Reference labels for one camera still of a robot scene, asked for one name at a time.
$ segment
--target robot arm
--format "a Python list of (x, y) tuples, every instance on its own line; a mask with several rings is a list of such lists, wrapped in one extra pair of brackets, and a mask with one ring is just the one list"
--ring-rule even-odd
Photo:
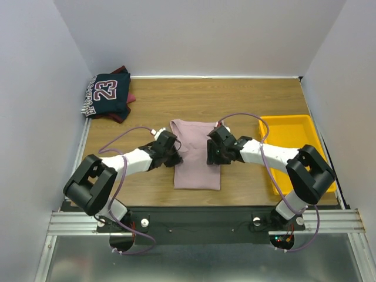
[[(122, 177), (127, 161), (126, 176), (137, 172), (146, 172), (164, 164), (167, 167), (177, 165), (182, 161), (174, 143), (176, 136), (161, 129), (155, 134), (155, 141), (141, 146), (124, 155), (104, 157), (95, 155), (84, 158), (72, 177), (64, 187), (64, 195), (76, 203), (83, 211), (93, 216), (100, 214), (112, 219), (108, 205), (110, 193), (116, 180)], [(115, 200), (111, 207), (112, 213), (121, 220), (127, 213), (127, 208)]]
[[(245, 136), (236, 139), (223, 125), (212, 130), (209, 137), (208, 164), (223, 165), (240, 161), (264, 165), (260, 142)], [(290, 149), (264, 144), (263, 152), (271, 168), (289, 175), (294, 190), (285, 198), (296, 211), (308, 204), (317, 204), (335, 181), (336, 176), (331, 167), (310, 145), (301, 149)], [(271, 218), (276, 225), (282, 226), (294, 216), (285, 201), (281, 200), (273, 210)]]

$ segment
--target number 23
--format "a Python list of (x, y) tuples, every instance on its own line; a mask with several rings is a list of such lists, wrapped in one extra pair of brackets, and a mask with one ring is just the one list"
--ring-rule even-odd
[(118, 82), (116, 80), (107, 80), (107, 81), (97, 82), (94, 86), (95, 91), (93, 94), (93, 100), (99, 101), (101, 95), (107, 100), (116, 99), (116, 86), (117, 85), (118, 85)]

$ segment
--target pink folded cloth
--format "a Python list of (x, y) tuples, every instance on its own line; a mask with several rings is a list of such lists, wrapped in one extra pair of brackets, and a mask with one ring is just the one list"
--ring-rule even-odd
[(175, 166), (175, 189), (220, 190), (220, 166), (206, 164), (207, 135), (215, 125), (214, 122), (171, 120), (171, 130), (182, 143), (179, 155), (183, 158), (183, 163)]

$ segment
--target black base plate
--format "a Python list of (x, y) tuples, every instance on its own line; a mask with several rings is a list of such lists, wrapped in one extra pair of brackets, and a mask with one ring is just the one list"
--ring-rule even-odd
[[(274, 206), (227, 206), (227, 207), (128, 207), (128, 219), (136, 230), (154, 237), (161, 244), (270, 244), (268, 231), (277, 231), (271, 225), (270, 212)], [(253, 219), (261, 219), (256, 227)], [(141, 219), (148, 219), (149, 226), (143, 228)], [(294, 224), (295, 230), (304, 226)], [(115, 224), (98, 228), (98, 232), (120, 232)], [(136, 236), (137, 245), (151, 242)]]

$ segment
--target yellow plastic bin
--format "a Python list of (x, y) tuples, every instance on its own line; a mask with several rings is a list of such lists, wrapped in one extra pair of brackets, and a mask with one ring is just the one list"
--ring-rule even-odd
[[(309, 115), (263, 116), (262, 118), (268, 123), (270, 128), (269, 135), (265, 140), (266, 144), (287, 148), (302, 148), (305, 144), (312, 145), (327, 160)], [(261, 137), (265, 136), (265, 125), (260, 120), (258, 125)], [(271, 169), (271, 174), (283, 194), (289, 194), (293, 190), (287, 174), (276, 169)], [(333, 183), (327, 192), (334, 192), (335, 190), (336, 186)], [(278, 195), (278, 191), (274, 185), (273, 192)]]

